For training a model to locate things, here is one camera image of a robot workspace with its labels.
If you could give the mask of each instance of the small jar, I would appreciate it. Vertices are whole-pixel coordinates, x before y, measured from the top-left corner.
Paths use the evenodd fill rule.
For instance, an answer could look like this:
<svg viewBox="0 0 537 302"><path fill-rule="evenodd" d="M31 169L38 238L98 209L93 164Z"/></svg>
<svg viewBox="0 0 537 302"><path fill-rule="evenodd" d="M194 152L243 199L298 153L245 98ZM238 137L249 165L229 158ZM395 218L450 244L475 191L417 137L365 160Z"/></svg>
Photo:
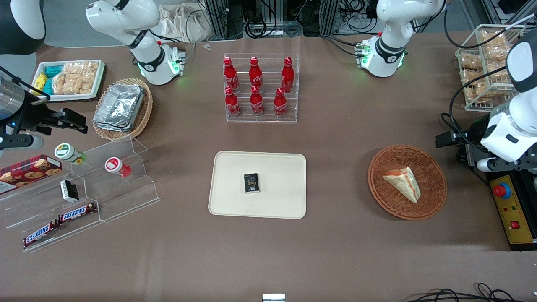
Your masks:
<svg viewBox="0 0 537 302"><path fill-rule="evenodd" d="M117 157L110 157L104 164L106 171L117 174L121 177L127 177L130 175L130 166L123 163L121 159Z"/></svg>
<svg viewBox="0 0 537 302"><path fill-rule="evenodd" d="M61 143L54 150L54 155L60 160L68 161L73 164L82 164L86 160L86 155L78 151L70 143Z"/></svg>

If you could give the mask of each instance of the white tray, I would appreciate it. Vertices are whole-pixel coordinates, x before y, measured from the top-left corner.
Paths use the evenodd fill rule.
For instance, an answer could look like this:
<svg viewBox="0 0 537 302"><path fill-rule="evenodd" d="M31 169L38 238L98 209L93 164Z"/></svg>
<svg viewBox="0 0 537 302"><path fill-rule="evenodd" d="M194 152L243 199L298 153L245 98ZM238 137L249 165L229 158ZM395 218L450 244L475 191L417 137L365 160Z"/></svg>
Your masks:
<svg viewBox="0 0 537 302"><path fill-rule="evenodd" d="M48 66L57 66L57 65L64 65L65 63L70 62L76 62L76 63L82 63L84 61L97 61L99 62L99 67L97 68L97 74L95 75L95 80L93 82L93 88L91 88L91 93L89 94L82 94L82 95L51 95L50 101L51 103L54 102L68 102L68 101L76 101L81 99L89 99L94 98L97 96L97 93L99 92L99 87L101 83L101 79L103 78L104 73L104 62L101 60L79 60L79 61L56 61L56 62L43 62L39 63L37 67L37 71L35 72L34 78L32 80L32 86L35 87L35 81L37 80L37 77L39 74L45 72L45 68Z"/></svg>
<svg viewBox="0 0 537 302"><path fill-rule="evenodd" d="M257 173L259 192L246 193L244 174ZM301 219L306 215L302 154L220 151L209 194L213 215Z"/></svg>

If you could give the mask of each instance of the wicker basket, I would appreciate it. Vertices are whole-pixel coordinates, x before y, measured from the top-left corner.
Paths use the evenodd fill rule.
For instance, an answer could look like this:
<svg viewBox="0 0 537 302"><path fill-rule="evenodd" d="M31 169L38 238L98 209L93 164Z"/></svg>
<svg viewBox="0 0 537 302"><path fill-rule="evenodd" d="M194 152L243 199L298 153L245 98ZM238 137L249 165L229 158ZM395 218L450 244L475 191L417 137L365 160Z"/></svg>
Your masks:
<svg viewBox="0 0 537 302"><path fill-rule="evenodd" d="M149 116L151 115L151 110L153 109L153 96L151 95L151 91L149 90L149 87L147 84L145 84L142 80L139 80L137 78L126 78L123 80L119 80L115 82L114 84L136 84L140 87L143 87L145 90L145 94L142 99L142 106L140 107L140 111L138 112L138 116L136 117L136 120L134 121L134 128L130 132L119 132L119 131L112 131L112 130L104 130L93 124L93 128L99 134L100 137L104 139L109 140L116 140L118 138L122 138L123 136L131 135L132 137L137 137L142 133L143 129L146 127L147 122L149 121ZM95 108L95 113L97 113L97 110L99 110L99 107L103 103L103 99L105 94L108 92L112 85L110 85L101 95L101 98L99 99L99 103L97 103L97 107Z"/></svg>
<svg viewBox="0 0 537 302"><path fill-rule="evenodd" d="M382 176L389 170L412 169L422 196L414 204ZM423 150L407 145L393 145L378 152L367 171L373 197L390 214L406 220L420 220L435 215L447 197L447 182L438 163Z"/></svg>

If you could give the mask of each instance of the clear acrylic bottle rack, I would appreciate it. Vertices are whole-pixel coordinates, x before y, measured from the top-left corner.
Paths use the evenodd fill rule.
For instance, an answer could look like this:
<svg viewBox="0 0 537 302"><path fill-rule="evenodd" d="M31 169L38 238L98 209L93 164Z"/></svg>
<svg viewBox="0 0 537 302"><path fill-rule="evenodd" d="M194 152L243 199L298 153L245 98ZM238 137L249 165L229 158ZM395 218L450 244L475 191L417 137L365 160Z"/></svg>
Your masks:
<svg viewBox="0 0 537 302"><path fill-rule="evenodd" d="M226 108L226 119L231 123L297 123L299 118L299 70L300 58L298 54L236 54L226 53L224 57L230 57L235 69L237 69L239 91L235 93L241 107L241 116L233 118L229 115ZM259 61L259 67L263 72L263 108L265 114L262 117L255 117L250 105L251 84L250 84L250 58L256 56ZM290 93L285 94L287 98L287 114L284 119L277 119L274 114L274 98L276 89L281 87L281 70L284 67L285 57L290 56L293 59L293 69L295 78L293 88ZM226 79L223 77L224 88L227 86Z"/></svg>
<svg viewBox="0 0 537 302"><path fill-rule="evenodd" d="M128 135L85 151L86 161L79 166L62 162L66 174L45 178L33 186L14 190L13 194L5 198L2 196L0 202L6 206L6 227L20 231L23 240L47 223L58 219L58 215L85 204L97 203L98 212L66 221L24 249L35 251L160 201L155 182L147 176L140 156L145 151L147 148L144 145ZM110 157L119 157L129 165L131 174L123 178L107 172L104 163ZM60 181L63 179L76 185L79 202L63 200L60 191Z"/></svg>

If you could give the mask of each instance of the red cookie box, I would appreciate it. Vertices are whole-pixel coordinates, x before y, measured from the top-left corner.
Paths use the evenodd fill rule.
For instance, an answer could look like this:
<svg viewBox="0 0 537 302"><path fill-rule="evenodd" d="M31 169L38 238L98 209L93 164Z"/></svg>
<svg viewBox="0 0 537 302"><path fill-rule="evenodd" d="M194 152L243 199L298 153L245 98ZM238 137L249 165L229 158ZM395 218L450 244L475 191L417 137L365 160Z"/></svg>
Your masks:
<svg viewBox="0 0 537 302"><path fill-rule="evenodd" d="M0 169L0 195L62 172L62 164L41 154Z"/></svg>

